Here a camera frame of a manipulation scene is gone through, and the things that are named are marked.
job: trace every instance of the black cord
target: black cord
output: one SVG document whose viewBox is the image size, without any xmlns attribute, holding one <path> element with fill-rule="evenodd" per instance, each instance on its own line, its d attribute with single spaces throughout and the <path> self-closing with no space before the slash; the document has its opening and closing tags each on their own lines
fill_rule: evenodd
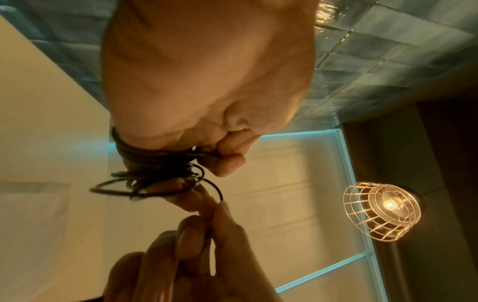
<svg viewBox="0 0 478 302">
<path fill-rule="evenodd" d="M 184 193 L 199 182 L 204 181 L 216 189 L 219 199 L 223 200 L 221 190 L 213 182 L 204 178 L 204 168 L 191 163 L 199 157 L 212 154 L 195 152 L 193 149 L 185 152 L 166 152 L 135 148 L 123 142 L 115 128 L 112 129 L 112 137 L 116 142 L 118 153 L 124 159 L 134 164 L 135 169 L 133 171 L 111 173 L 111 176 L 115 179 L 94 186 L 90 189 L 90 192 L 111 196 L 125 196 L 129 197 L 131 201 L 139 201 L 149 197 L 168 197 Z M 186 182 L 188 185 L 181 190 L 166 193 L 143 192 L 144 189 L 155 183 L 174 178 L 187 179 L 189 180 Z M 120 182 L 125 182 L 126 188 L 129 191 L 105 189 L 109 185 Z"/>
</svg>

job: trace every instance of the wire cage lampshade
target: wire cage lampshade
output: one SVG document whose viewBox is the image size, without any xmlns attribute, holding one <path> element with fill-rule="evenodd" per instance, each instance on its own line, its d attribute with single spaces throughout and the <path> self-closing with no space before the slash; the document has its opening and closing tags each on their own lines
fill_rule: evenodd
<svg viewBox="0 0 478 302">
<path fill-rule="evenodd" d="M 344 193 L 347 216 L 360 231 L 379 241 L 396 241 L 421 217 L 417 199 L 393 185 L 358 183 Z"/>
</svg>

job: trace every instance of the human hand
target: human hand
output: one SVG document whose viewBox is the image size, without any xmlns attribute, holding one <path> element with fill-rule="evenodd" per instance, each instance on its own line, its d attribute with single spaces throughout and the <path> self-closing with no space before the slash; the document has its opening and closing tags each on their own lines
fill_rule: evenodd
<svg viewBox="0 0 478 302">
<path fill-rule="evenodd" d="M 251 251 L 247 236 L 224 202 L 212 220 L 183 220 L 161 234 L 146 253 L 122 257 L 110 272 L 105 302 L 279 302 Z M 208 229 L 216 244 L 216 274 L 210 272 Z"/>
<path fill-rule="evenodd" d="M 128 144 L 215 152 L 225 176 L 285 126 L 314 70 L 317 0 L 121 0 L 104 35 L 103 83 Z"/>
</svg>

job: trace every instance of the blue edge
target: blue edge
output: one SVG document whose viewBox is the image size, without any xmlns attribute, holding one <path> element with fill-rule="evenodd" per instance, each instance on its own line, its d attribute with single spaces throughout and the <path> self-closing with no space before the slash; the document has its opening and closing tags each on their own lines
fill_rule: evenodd
<svg viewBox="0 0 478 302">
<path fill-rule="evenodd" d="M 340 129 L 331 129 L 331 130 L 323 130 L 323 131 L 311 131 L 311 132 L 298 132 L 298 133 L 282 133 L 282 134 L 270 134 L 270 135 L 263 135 L 262 137 L 280 137 L 280 136 L 293 136 L 293 135 L 317 135 L 317 134 L 326 134 L 326 133 L 332 133 L 335 134 L 336 139 L 337 139 L 337 144 L 340 150 L 340 156 L 342 159 L 343 167 L 344 167 L 344 172 L 347 175 L 347 179 L 349 182 L 349 185 L 355 185 L 357 183 L 354 175 L 354 170 L 352 168 L 352 163 L 350 161 L 349 157 L 349 152 L 347 150 L 347 144 L 344 138 L 344 134 L 342 133 L 342 130 Z M 378 266 L 378 261 L 377 257 L 375 255 L 375 249 L 373 247 L 372 239 L 368 236 L 363 236 L 363 242 L 365 245 L 366 251 L 357 254 L 355 256 L 352 256 L 350 258 L 344 259 L 342 261 L 339 261 L 335 264 L 332 264 L 331 266 L 328 266 L 326 268 L 323 268 L 319 271 L 316 271 L 314 273 L 311 273 L 310 275 L 304 276 L 302 278 L 299 278 L 295 281 L 292 281 L 290 283 L 287 283 L 285 285 L 282 285 L 278 288 L 275 289 L 275 291 L 279 294 L 283 291 L 289 290 L 293 287 L 296 287 L 298 285 L 301 285 L 307 281 L 310 281 L 312 279 L 315 279 L 317 277 L 320 277 L 322 275 L 325 275 L 333 270 L 336 270 L 342 266 L 345 266 L 349 263 L 352 263 L 353 261 L 356 261 L 358 259 L 362 259 L 367 257 L 372 280 L 373 280 L 373 285 L 375 288 L 376 296 L 377 296 L 377 301 L 379 302 L 388 302 L 388 297 L 387 293 L 385 290 L 385 285 L 383 284 L 383 279 L 380 273 L 380 267 Z"/>
</svg>

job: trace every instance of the white wall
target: white wall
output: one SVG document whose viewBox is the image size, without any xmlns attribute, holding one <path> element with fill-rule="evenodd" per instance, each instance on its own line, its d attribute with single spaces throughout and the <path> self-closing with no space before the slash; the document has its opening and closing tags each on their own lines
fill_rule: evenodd
<svg viewBox="0 0 478 302">
<path fill-rule="evenodd" d="M 348 183 L 339 154 L 333 132 L 264 137 L 248 153 L 246 166 L 233 175 L 218 179 L 207 173 L 222 190 L 235 220 L 248 232 L 275 287 L 364 250 L 359 231 L 344 212 L 342 194 Z M 112 145 L 109 171 L 121 170 L 124 167 Z M 109 197 L 104 273 L 123 254 L 145 250 L 159 233 L 176 229 L 187 215 L 162 199 L 130 202 Z M 367 265 L 350 264 L 340 270 L 321 277 L 327 281 L 285 292 L 284 299 L 321 301 L 320 297 L 330 296 L 324 301 L 374 301 Z M 352 282 L 356 274 L 360 283 L 349 288 L 341 284 L 341 279 Z"/>
<path fill-rule="evenodd" d="M 38 301 L 102 292 L 109 113 L 0 17 L 0 181 L 71 184 L 58 283 Z"/>
</svg>

